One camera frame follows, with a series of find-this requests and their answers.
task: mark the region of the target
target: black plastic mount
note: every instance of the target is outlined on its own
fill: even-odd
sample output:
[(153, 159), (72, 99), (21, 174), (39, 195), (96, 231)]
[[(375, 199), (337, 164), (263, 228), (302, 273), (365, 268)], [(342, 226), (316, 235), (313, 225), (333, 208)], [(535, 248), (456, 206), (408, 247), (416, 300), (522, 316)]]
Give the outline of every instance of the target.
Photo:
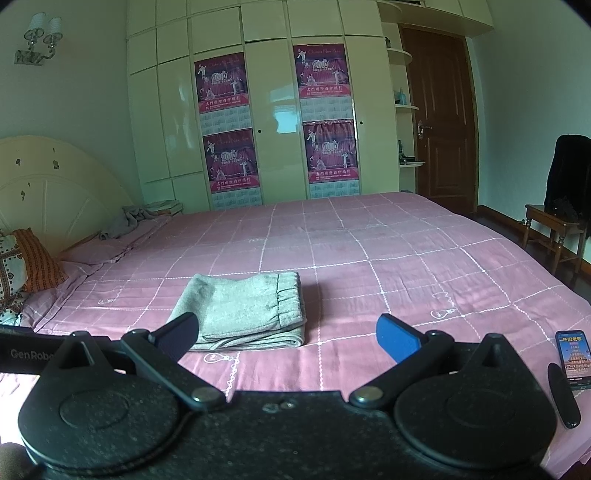
[(228, 404), (177, 363), (198, 329), (192, 314), (119, 341), (0, 329), (0, 371), (43, 369), (18, 420), (30, 478), (550, 478), (556, 415), (502, 335), (414, 330), (421, 348), (348, 403), (238, 391)]

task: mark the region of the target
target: smartphone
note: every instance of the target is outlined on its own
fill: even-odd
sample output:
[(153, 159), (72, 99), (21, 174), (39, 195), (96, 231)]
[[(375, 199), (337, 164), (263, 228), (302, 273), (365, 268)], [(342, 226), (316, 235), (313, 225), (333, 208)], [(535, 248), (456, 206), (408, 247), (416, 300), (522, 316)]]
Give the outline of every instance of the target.
[(591, 353), (582, 330), (556, 332), (562, 370), (572, 390), (591, 388)]

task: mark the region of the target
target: folded towel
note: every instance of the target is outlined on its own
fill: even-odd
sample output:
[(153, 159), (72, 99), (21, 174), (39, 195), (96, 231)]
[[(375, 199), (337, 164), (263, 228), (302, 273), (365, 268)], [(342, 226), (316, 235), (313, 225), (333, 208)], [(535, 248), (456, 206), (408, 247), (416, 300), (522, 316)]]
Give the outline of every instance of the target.
[(195, 275), (167, 323), (186, 312), (199, 319), (192, 351), (262, 350), (304, 343), (306, 315), (295, 272), (245, 280)]

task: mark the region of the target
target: pink bed sheet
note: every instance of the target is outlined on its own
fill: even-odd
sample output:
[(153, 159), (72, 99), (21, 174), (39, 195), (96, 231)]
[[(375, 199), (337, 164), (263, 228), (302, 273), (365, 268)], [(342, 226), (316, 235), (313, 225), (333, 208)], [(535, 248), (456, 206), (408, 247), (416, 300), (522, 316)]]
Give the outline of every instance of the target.
[[(306, 344), (259, 352), (188, 353), (182, 365), (231, 397), (236, 390), (341, 390), (394, 365), (375, 323), (390, 312), (416, 328), (479, 342), (503, 333), (546, 392), (557, 330), (591, 338), (591, 306), (518, 246), (413, 194), (308, 200), (176, 216), (143, 245), (88, 277), (40, 332), (88, 330), (120, 338), (156, 329), (195, 273), (246, 278), (298, 271)], [(0, 382), (0, 436), (18, 440), (16, 415), (34, 379)], [(591, 393), (583, 421), (559, 424), (543, 465), (556, 476), (591, 447)]]

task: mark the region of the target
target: blue gripper pad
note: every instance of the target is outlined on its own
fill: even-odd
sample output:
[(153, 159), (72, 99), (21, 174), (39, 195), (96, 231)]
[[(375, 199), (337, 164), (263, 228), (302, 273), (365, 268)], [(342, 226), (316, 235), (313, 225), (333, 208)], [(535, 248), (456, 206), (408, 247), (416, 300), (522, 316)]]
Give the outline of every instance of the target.
[(384, 313), (378, 319), (375, 334), (380, 347), (396, 363), (417, 352), (427, 340), (423, 333), (388, 313)]

